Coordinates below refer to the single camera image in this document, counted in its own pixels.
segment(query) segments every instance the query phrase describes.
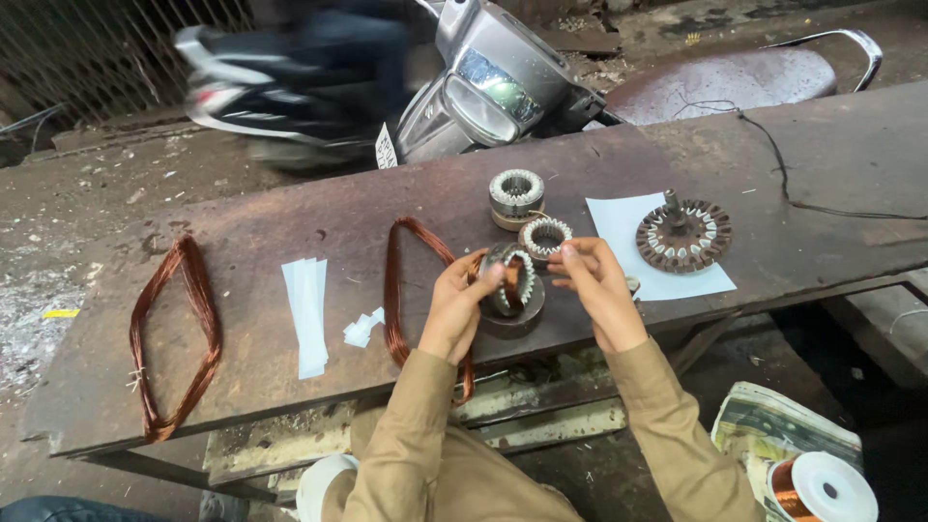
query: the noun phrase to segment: white shoe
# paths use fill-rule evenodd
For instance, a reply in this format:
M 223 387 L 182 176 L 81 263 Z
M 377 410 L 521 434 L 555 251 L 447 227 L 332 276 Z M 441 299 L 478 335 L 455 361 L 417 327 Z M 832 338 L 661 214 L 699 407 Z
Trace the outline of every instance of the white shoe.
M 296 490 L 296 510 L 300 522 L 322 522 L 322 500 L 329 484 L 347 469 L 357 471 L 360 462 L 351 455 L 330 455 L 303 472 Z

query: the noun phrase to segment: human hand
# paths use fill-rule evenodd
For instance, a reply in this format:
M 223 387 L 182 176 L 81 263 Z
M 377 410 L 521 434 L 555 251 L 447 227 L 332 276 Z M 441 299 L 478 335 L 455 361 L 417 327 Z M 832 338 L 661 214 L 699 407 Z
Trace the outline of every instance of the human hand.
M 554 280 L 553 284 L 580 295 L 602 351 L 618 353 L 648 340 L 625 273 L 605 240 L 573 238 L 563 242 L 561 251 L 548 257 L 548 271 L 570 278 Z
M 477 304 L 499 287 L 506 274 L 503 265 L 496 263 L 482 278 L 468 286 L 468 269 L 486 251 L 484 248 L 461 257 L 435 281 L 432 307 L 419 339 L 419 350 L 455 366 L 467 355 L 480 321 Z

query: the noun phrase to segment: metal grate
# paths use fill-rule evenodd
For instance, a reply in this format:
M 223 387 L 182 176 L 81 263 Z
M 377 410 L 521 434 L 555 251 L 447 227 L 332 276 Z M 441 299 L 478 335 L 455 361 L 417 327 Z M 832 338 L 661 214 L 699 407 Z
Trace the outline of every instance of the metal grate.
M 252 30 L 247 0 L 0 0 L 0 74 L 37 109 L 75 123 L 184 99 L 183 27 Z

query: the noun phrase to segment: spool of copper wire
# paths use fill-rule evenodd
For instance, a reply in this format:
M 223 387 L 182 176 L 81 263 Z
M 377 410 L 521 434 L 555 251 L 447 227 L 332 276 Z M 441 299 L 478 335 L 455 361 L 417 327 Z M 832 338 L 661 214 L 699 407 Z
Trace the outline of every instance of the spool of copper wire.
M 776 463 L 767 485 L 782 513 L 795 522 L 876 522 L 879 515 L 867 480 L 824 451 Z

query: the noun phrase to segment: newspaper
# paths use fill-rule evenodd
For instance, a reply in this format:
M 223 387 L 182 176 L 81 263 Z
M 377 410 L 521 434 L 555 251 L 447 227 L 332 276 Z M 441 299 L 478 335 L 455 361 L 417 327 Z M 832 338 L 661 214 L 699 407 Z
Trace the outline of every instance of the newspaper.
M 780 461 L 827 451 L 863 473 L 860 437 L 785 396 L 751 383 L 735 383 L 712 427 L 712 440 L 747 471 L 767 522 L 791 522 L 767 487 L 767 472 Z

